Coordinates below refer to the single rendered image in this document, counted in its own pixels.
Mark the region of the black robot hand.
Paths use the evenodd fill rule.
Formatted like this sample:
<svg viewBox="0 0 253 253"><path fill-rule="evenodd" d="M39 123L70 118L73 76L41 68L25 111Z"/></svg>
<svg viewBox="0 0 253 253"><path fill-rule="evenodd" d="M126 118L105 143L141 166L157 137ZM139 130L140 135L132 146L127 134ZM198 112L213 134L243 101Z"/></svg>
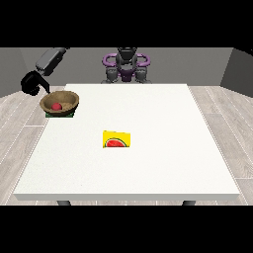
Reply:
<svg viewBox="0 0 253 253"><path fill-rule="evenodd" d="M27 73L21 80L22 91L31 96L36 96L39 93L40 86L43 86L49 93L49 84L35 70Z"/></svg>

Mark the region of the brown wooden bowl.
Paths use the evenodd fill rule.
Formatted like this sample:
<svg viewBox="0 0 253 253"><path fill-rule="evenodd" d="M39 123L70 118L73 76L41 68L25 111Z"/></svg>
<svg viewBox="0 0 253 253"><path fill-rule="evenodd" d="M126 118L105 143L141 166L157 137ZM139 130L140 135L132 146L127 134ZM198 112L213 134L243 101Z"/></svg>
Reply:
<svg viewBox="0 0 253 253"><path fill-rule="evenodd" d="M62 109L54 111L51 109L53 103L59 103ZM72 91L55 91L44 96L40 101L41 108L49 114L65 113L70 114L75 112L79 105L79 96Z"/></svg>

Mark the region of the green square pad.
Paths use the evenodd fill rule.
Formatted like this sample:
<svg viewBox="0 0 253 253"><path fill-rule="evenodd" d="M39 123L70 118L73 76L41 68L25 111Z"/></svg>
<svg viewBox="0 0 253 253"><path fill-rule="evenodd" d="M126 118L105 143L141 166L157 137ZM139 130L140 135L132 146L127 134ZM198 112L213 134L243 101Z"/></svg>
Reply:
<svg viewBox="0 0 253 253"><path fill-rule="evenodd" d="M70 114L65 114L65 113L49 114L49 113L45 113L45 117L46 118L73 118L74 113L75 112L72 112Z"/></svg>

